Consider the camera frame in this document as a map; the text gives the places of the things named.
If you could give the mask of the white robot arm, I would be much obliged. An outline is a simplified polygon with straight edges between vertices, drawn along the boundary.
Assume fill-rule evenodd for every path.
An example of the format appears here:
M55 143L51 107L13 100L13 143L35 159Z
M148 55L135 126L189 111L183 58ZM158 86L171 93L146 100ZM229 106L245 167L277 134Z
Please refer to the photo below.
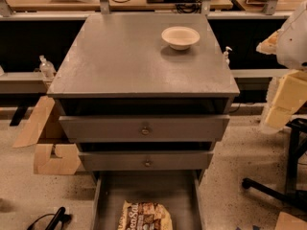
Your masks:
M268 88L260 130L273 134L282 129L307 102L307 1L302 2L281 28L259 43L256 51L276 55L289 69L274 77Z

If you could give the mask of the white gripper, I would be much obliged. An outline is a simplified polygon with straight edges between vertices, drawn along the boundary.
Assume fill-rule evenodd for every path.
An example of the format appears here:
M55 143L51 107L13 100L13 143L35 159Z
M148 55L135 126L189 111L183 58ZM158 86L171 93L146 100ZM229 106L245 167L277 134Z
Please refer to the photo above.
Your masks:
M264 55L275 55L278 31L260 42L256 51ZM260 130L276 133L282 129L307 102L307 72L292 70L282 78L273 78L267 92Z

